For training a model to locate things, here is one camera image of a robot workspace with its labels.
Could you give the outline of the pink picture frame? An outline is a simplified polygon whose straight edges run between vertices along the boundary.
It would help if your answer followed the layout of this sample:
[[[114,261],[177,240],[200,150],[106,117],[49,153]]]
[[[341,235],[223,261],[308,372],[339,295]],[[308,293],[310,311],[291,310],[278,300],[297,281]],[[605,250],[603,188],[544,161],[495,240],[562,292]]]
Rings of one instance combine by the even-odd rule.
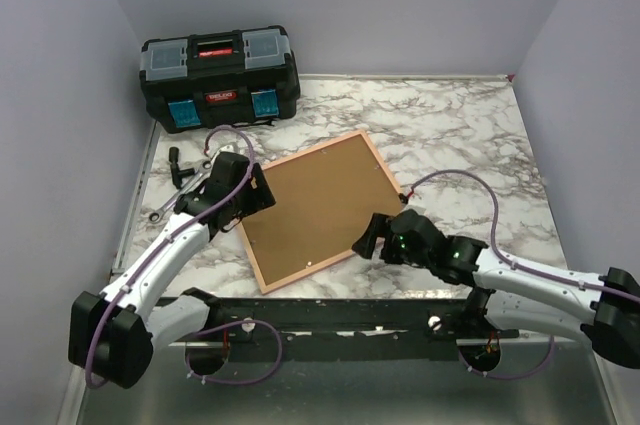
[[[264,166],[274,206],[239,224],[268,294],[352,256],[375,213],[403,207],[401,187],[368,134],[354,131]]]

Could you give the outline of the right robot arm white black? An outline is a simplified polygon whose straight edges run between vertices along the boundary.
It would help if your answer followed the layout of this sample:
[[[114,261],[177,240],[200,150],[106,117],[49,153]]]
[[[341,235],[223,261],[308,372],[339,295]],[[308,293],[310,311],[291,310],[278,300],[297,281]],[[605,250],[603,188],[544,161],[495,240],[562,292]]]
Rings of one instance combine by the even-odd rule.
[[[625,270],[612,267],[599,275],[507,256],[480,240],[445,235],[413,209],[373,214],[352,250],[369,259],[377,246],[387,264],[426,269],[445,283],[480,292],[481,302],[459,315],[471,336],[493,328],[534,331],[587,342],[621,367],[639,366],[639,284]]]

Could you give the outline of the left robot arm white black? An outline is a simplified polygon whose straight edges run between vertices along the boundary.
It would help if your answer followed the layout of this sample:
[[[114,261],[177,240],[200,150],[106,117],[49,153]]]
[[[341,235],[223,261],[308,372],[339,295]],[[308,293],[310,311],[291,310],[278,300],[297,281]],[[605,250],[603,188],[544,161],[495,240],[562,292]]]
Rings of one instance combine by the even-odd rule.
[[[219,233],[275,203],[253,156],[222,152],[209,177],[181,196],[160,235],[143,255],[101,292],[81,293],[73,302],[69,361],[82,368],[85,383],[97,389],[111,382],[136,384],[154,353],[188,336],[209,340],[258,320],[224,322],[221,302],[198,289],[169,305],[157,302],[177,273]]]

